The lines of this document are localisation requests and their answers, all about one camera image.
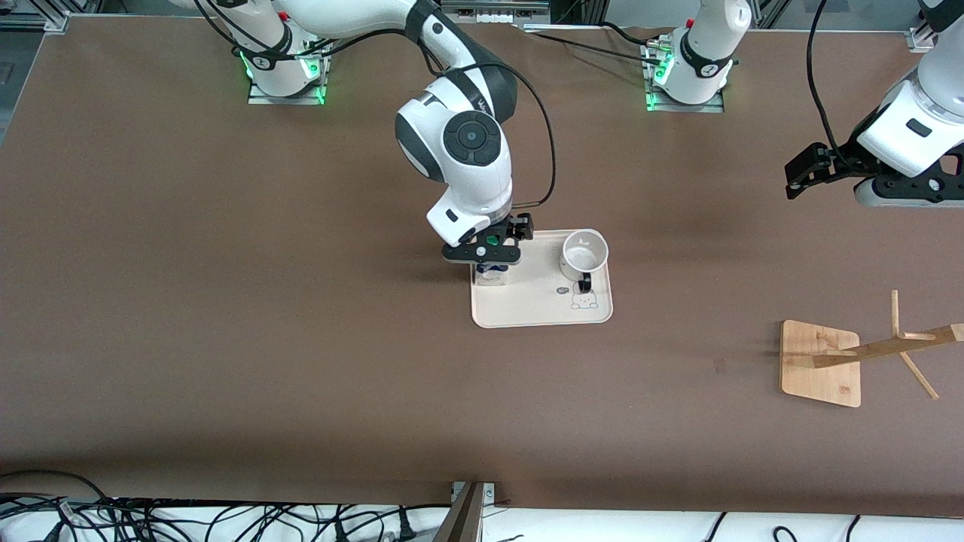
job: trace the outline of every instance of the power cord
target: power cord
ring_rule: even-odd
[[[208,24],[211,25],[211,27],[214,28],[214,30],[217,31],[217,33],[218,33],[223,39],[227,40],[229,43],[231,43],[232,46],[236,47],[239,51],[244,52],[244,53],[247,53],[247,54],[252,55],[252,56],[263,56],[263,57],[266,57],[266,58],[269,58],[269,59],[273,59],[273,60],[276,60],[276,61],[278,61],[278,60],[290,60],[290,59],[296,58],[296,57],[294,57],[294,56],[292,56],[292,55],[289,55],[289,54],[287,54],[287,53],[280,53],[280,52],[278,52],[278,51],[275,51],[275,50],[273,50],[271,47],[268,47],[268,46],[265,45],[264,43],[258,41],[258,40],[255,39],[253,36],[251,36],[250,34],[248,34],[247,32],[245,32],[243,29],[241,29],[240,27],[238,27],[235,23],[233,23],[233,22],[230,20],[229,17],[226,17],[226,16],[224,15],[224,13],[221,12],[221,10],[219,10],[216,6],[214,6],[214,4],[212,3],[212,0],[206,0],[206,2],[208,3],[208,5],[211,6],[211,8],[214,9],[215,13],[217,13],[218,16],[226,22],[226,24],[228,24],[228,25],[230,25],[231,27],[237,29],[241,34],[243,34],[244,36],[248,37],[250,40],[252,40],[254,43],[256,43],[259,47],[264,47],[264,48],[265,48],[265,51],[262,51],[262,52],[254,52],[254,51],[252,51],[252,50],[250,50],[250,49],[248,49],[248,48],[246,48],[246,47],[243,47],[243,46],[242,46],[240,43],[238,43],[235,39],[233,39],[231,36],[229,36],[229,35],[226,34],[223,30],[221,30],[221,28],[217,25],[217,23],[215,23],[214,20],[211,19],[211,17],[210,17],[210,16],[204,11],[204,9],[201,7],[201,0],[194,0],[194,3],[198,6],[198,9],[201,10],[201,15],[204,16],[204,19],[207,20]],[[358,36],[358,37],[356,37],[356,38],[353,38],[353,39],[351,39],[351,40],[348,40],[348,41],[346,41],[345,43],[340,44],[339,46],[335,47],[334,49],[331,49],[331,50],[329,50],[329,51],[325,51],[324,53],[321,53],[320,56],[322,56],[322,57],[332,56],[332,55],[334,55],[334,54],[336,54],[336,53],[339,53],[339,52],[347,49],[348,47],[351,47],[352,45],[358,43],[359,41],[364,41],[364,40],[367,40],[367,39],[369,39],[369,38],[373,38],[373,37],[375,37],[375,36],[382,36],[382,35],[385,35],[385,34],[399,34],[399,35],[404,35],[405,33],[402,32],[401,30],[395,30],[395,29],[375,30],[375,31],[369,32],[369,33],[367,33],[367,34],[363,34],[363,35],[361,35],[361,36]],[[593,50],[597,50],[597,51],[601,51],[601,52],[604,52],[604,53],[609,53],[609,54],[613,54],[613,55],[617,55],[617,56],[625,56],[625,57],[627,57],[627,58],[631,58],[631,59],[633,59],[633,60],[639,60],[639,61],[642,61],[642,62],[650,62],[650,61],[656,62],[654,59],[643,59],[642,57],[634,57],[634,56],[632,56],[632,55],[626,55],[626,54],[624,54],[624,53],[618,53],[618,52],[616,52],[616,51],[607,51],[606,49],[600,49],[600,48],[598,48],[598,47],[593,47],[592,45],[586,45],[586,44],[584,44],[584,43],[576,43],[576,42],[574,42],[574,41],[562,40],[561,38],[555,38],[555,37],[552,37],[552,36],[542,36],[542,35],[539,35],[539,34],[537,34],[536,36],[540,36],[541,38],[546,38],[546,39],[550,39],[550,40],[554,40],[554,41],[562,41],[562,42],[569,43],[569,44],[573,44],[573,45],[576,45],[576,46],[591,48],[591,49],[593,49]],[[323,47],[324,45],[327,45],[327,44],[329,44],[329,43],[330,43],[330,41],[322,41],[321,43],[319,43],[319,44],[316,45],[315,47],[313,47],[313,48],[311,48],[311,49],[309,49],[309,50],[306,50],[305,53],[303,53],[303,54],[309,54],[309,52],[313,52],[312,49],[317,49],[317,48]],[[428,47],[425,46],[425,44],[422,43],[422,42],[419,42],[418,47],[419,47],[419,49],[420,49],[421,52],[422,52],[422,56],[425,58],[425,66],[428,68],[429,72],[432,73],[433,75],[435,75],[436,77],[441,77],[441,76],[443,76],[443,75],[445,74],[445,72],[442,70],[442,63],[441,63],[441,62],[439,61],[439,59],[435,56],[435,54],[432,53],[432,51],[429,50]],[[509,65],[507,65],[507,64],[505,64],[505,63],[502,63],[502,62],[482,62],[482,63],[472,64],[472,65],[469,65],[469,66],[466,66],[466,67],[463,67],[463,68],[449,68],[448,70],[449,70],[449,71],[468,71],[468,70],[470,70],[470,69],[488,68],[488,67],[505,69],[505,70],[511,72],[511,73],[513,74],[513,76],[515,76],[517,79],[519,79],[520,81],[522,81],[522,83],[525,85],[525,87],[532,93],[532,96],[535,98],[536,103],[539,104],[539,109],[542,111],[543,119],[544,119],[545,122],[546,122],[546,132],[547,132],[548,135],[549,135],[549,152],[550,152],[550,154],[551,154],[551,161],[552,161],[552,174],[551,174],[551,178],[550,178],[550,180],[549,180],[549,190],[547,190],[546,195],[543,196],[543,198],[540,199],[540,200],[538,200],[538,201],[535,201],[535,202],[526,202],[526,203],[518,203],[518,204],[515,204],[515,205],[512,206],[512,208],[514,208],[514,209],[528,209],[528,208],[538,207],[538,206],[542,205],[543,203],[547,202],[547,201],[549,200],[549,198],[552,196],[552,192],[555,190],[555,179],[556,179],[555,135],[554,135],[553,132],[552,132],[552,123],[551,123],[551,121],[549,120],[549,113],[546,111],[546,105],[543,103],[542,98],[539,97],[539,94],[536,92],[536,90],[535,90],[535,88],[532,86],[532,84],[529,83],[529,81],[525,78],[525,76],[523,76],[521,73],[519,73],[515,68],[512,68],[511,66],[509,66]]]
[[[263,540],[267,539],[266,532],[268,528],[275,523],[298,530],[301,541],[305,542],[305,532],[298,526],[285,521],[284,516],[290,516],[298,521],[314,525],[316,527],[316,533],[314,533],[314,536],[311,538],[311,542],[316,542],[322,536],[325,529],[331,525],[335,525],[339,538],[344,541],[348,540],[348,536],[357,531],[359,528],[376,521],[381,522],[382,524],[381,533],[378,538],[381,540],[382,535],[385,533],[384,520],[392,514],[401,514],[403,517],[405,517],[405,513],[410,510],[420,508],[450,507],[450,504],[422,504],[417,506],[399,507],[398,509],[381,513],[368,511],[344,515],[345,512],[354,507],[353,504],[348,504],[338,506],[332,519],[321,519],[318,515],[317,507],[313,507],[312,509],[314,511],[314,518],[311,519],[303,517],[292,511],[295,506],[298,506],[297,504],[279,504],[275,502],[240,502],[228,505],[224,510],[221,510],[211,522],[202,522],[197,520],[177,520],[158,517],[154,508],[158,505],[165,505],[169,503],[169,500],[112,499],[107,497],[107,495],[93,482],[78,474],[63,471],[33,469],[0,474],[0,480],[25,474],[50,474],[69,477],[90,487],[92,490],[94,490],[98,497],[98,500],[95,502],[76,504],[67,504],[66,498],[48,498],[38,495],[29,496],[29,499],[37,500],[37,502],[21,502],[20,499],[28,498],[22,496],[5,500],[5,503],[12,502],[16,504],[16,507],[4,510],[2,513],[0,513],[0,521],[20,514],[35,511],[57,512],[60,521],[58,521],[54,529],[52,529],[41,542],[58,542],[64,527],[69,529],[72,542],[79,542],[81,540],[79,531],[91,529],[96,531],[101,542],[110,542],[104,532],[102,532],[104,529],[113,530],[114,542],[195,542],[183,529],[177,526],[177,524],[184,523],[207,526],[203,540],[204,542],[209,542],[211,530],[215,524],[228,519],[236,518],[242,514],[253,512],[262,506],[264,507],[264,513],[260,514],[259,517],[254,520],[254,522],[252,522],[237,537],[235,537],[235,542],[242,542],[249,532],[252,535],[247,539],[248,542],[262,542]],[[207,506],[209,504],[200,502],[197,504],[192,503],[191,505]],[[231,511],[238,509],[241,509],[240,513],[234,513],[228,516]],[[85,512],[93,512],[94,516],[90,517],[85,514]],[[355,526],[351,530],[345,531],[342,525],[343,522],[360,518],[362,516],[375,517],[374,519],[363,522],[359,526]],[[82,521],[83,524],[78,525],[76,523],[78,520]]]
[[[405,507],[398,507],[398,542],[409,542],[418,536],[418,533],[412,528],[412,524],[409,523],[409,514],[405,510]]]
[[[845,542],[850,542],[850,534],[853,533],[853,528],[857,527],[857,522],[860,521],[860,518],[861,518],[861,515],[857,514],[856,516],[853,517],[853,521],[850,522],[850,525],[847,526],[846,538],[844,539]],[[772,533],[773,542],[787,542],[786,540],[780,539],[781,532],[785,532],[790,537],[790,542],[797,542],[796,535],[793,534],[793,531],[782,525],[778,525],[777,527],[773,528],[773,533]]]
[[[613,24],[613,23],[611,23],[611,22],[603,21],[603,22],[601,22],[599,25],[600,25],[600,26],[603,26],[603,27],[605,27],[605,28],[611,28],[612,30],[615,30],[615,31],[616,31],[616,34],[619,34],[620,38],[622,38],[623,40],[626,40],[626,41],[628,41],[628,42],[630,42],[630,43],[635,43],[635,44],[637,44],[637,45],[644,45],[644,46],[647,44],[646,42],[647,42],[648,40],[641,40],[641,39],[639,39],[639,38],[634,38],[633,36],[630,36],[629,34],[627,34],[625,30],[623,30],[622,28],[620,28],[619,26],[616,26],[615,24]],[[653,36],[652,38],[649,38],[649,40],[654,40],[654,39],[656,39],[656,38],[658,38],[658,37],[659,37],[659,36]]]
[[[817,113],[820,115],[820,122],[823,124],[823,131],[827,135],[827,141],[834,150],[834,156],[843,162],[847,168],[852,170],[853,173],[872,176],[872,172],[857,168],[841,153],[840,147],[837,146],[837,138],[834,137],[833,128],[830,127],[830,121],[827,119],[827,111],[823,108],[823,102],[817,93],[817,83],[814,81],[814,36],[817,34],[817,25],[820,22],[820,16],[823,14],[823,9],[826,8],[826,6],[827,0],[820,0],[820,4],[817,6],[817,12],[814,13],[814,24],[810,27],[810,35],[807,37],[807,85],[810,87],[810,96],[814,99],[814,105],[817,107]]]
[[[526,79],[524,75],[519,73],[517,69],[512,68],[511,66],[503,62],[480,62],[476,64],[471,64],[462,68],[450,68],[449,70],[468,71],[470,69],[488,68],[488,67],[504,69],[512,73],[512,75],[515,76],[517,79],[519,79],[522,82],[522,84],[525,85],[525,87],[529,90],[529,92],[532,93],[532,97],[535,98],[536,103],[539,105],[539,110],[542,111],[543,120],[546,122],[546,133],[549,135],[549,155],[552,161],[552,173],[549,178],[549,190],[546,191],[545,196],[543,196],[541,199],[539,199],[536,202],[517,203],[512,205],[512,208],[513,209],[530,209],[530,208],[541,206],[543,203],[547,202],[549,198],[552,197],[552,192],[555,191],[555,176],[556,176],[555,135],[552,132],[552,122],[549,120],[549,112],[546,111],[546,104],[543,103],[543,100],[541,97],[539,97],[539,93],[536,92],[535,87],[532,86],[532,83],[529,83],[529,80]]]
[[[713,538],[716,537],[716,530],[720,528],[720,524],[723,523],[723,518],[726,517],[726,514],[726,512],[720,513],[720,515],[716,518],[716,521],[713,523],[713,528],[710,529],[710,535],[707,536],[706,540],[703,542],[713,542]]]
[[[533,33],[533,36],[538,36],[539,38],[542,38],[543,40],[558,41],[558,42],[560,42],[560,43],[566,43],[567,45],[573,45],[573,46],[575,46],[575,47],[582,47],[583,49],[588,49],[588,50],[590,50],[590,51],[596,51],[596,52],[598,52],[598,53],[603,53],[603,54],[607,54],[607,55],[612,55],[612,56],[614,56],[614,57],[628,58],[628,59],[630,59],[630,60],[634,60],[634,61],[637,61],[637,62],[642,62],[642,63],[649,64],[649,65],[653,65],[653,66],[658,66],[658,65],[659,65],[659,60],[657,60],[657,59],[653,59],[653,58],[643,58],[643,57],[641,57],[641,56],[639,56],[639,55],[630,55],[630,54],[627,54],[627,53],[620,53],[620,52],[618,52],[618,51],[610,51],[609,49],[603,49],[603,48],[601,48],[601,47],[597,47],[597,46],[595,46],[595,45],[590,45],[590,44],[588,44],[588,43],[579,43],[578,41],[564,40],[564,39],[562,39],[562,38],[557,38],[556,36],[547,36],[547,35],[545,35],[545,34],[539,34],[539,33]]]

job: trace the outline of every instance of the metal mounting plate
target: metal mounting plate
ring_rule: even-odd
[[[455,500],[459,498],[459,494],[462,493],[462,488],[465,486],[465,482],[452,482],[452,502],[455,502]],[[483,483],[482,495],[483,506],[492,506],[495,504],[495,484],[492,482]]]
[[[663,34],[657,39],[657,41],[659,43],[665,43],[670,41],[670,37],[668,34]],[[666,54],[665,50],[646,45],[640,45],[639,52],[643,58],[655,58],[660,61],[664,60]],[[710,98],[710,101],[706,103],[701,103],[698,105],[680,103],[670,97],[666,91],[664,91],[654,82],[656,79],[656,72],[660,70],[660,67],[647,63],[641,64],[643,65],[643,82],[646,86],[647,111],[672,111],[675,113],[723,113],[723,93],[721,91],[717,91],[716,94]]]
[[[322,49],[328,51],[334,44]],[[248,88],[248,103],[251,105],[325,105],[328,94],[328,76],[332,70],[332,57],[305,57],[306,69],[319,71],[318,78],[294,96],[278,97],[265,94],[252,81]]]

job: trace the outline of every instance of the white mug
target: white mug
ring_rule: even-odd
[[[593,289],[592,274],[609,258],[609,245],[596,230],[576,230],[562,243],[559,269],[567,279],[579,285],[579,293]]]

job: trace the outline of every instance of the black mug handle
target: black mug handle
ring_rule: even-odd
[[[583,273],[577,284],[579,284],[579,293],[589,293],[593,289],[593,276]]]

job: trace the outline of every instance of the white robotic arm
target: white robotic arm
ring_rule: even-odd
[[[702,0],[692,27],[670,34],[672,56],[656,84],[682,103],[709,101],[726,85],[751,18],[746,0]]]
[[[282,21],[271,0],[168,1],[180,8],[201,9],[209,17],[223,18],[231,37],[255,53],[241,54],[252,79],[264,93],[296,95],[318,78],[320,71],[310,69],[308,60],[294,58],[305,51],[304,31]]]
[[[297,58],[271,62],[269,67],[258,54],[264,51],[259,41],[276,49],[264,55],[269,60],[272,52],[297,52],[284,45],[286,36],[300,29],[326,40],[396,30],[426,47],[449,69],[398,112],[395,137],[420,173],[447,185],[429,210],[428,221],[450,247],[493,225],[506,228],[512,208],[512,165],[500,124],[515,113],[516,81],[511,72],[497,66],[498,57],[463,33],[437,4],[430,0],[285,0],[278,2],[290,17],[284,22],[270,0],[171,1],[181,6],[201,4],[225,18],[232,35],[255,53],[249,62],[256,68],[264,65],[254,79],[269,94],[274,93],[265,88],[265,81],[272,88],[284,87],[283,92],[303,88],[308,81],[294,71],[284,71],[287,66],[300,69]],[[476,64],[486,65],[471,68]],[[515,258],[508,263],[518,261],[518,251],[513,252]]]
[[[814,143],[787,164],[789,199],[857,176],[864,180],[854,195],[867,206],[964,207],[964,0],[919,1],[937,44],[849,141],[833,149]]]

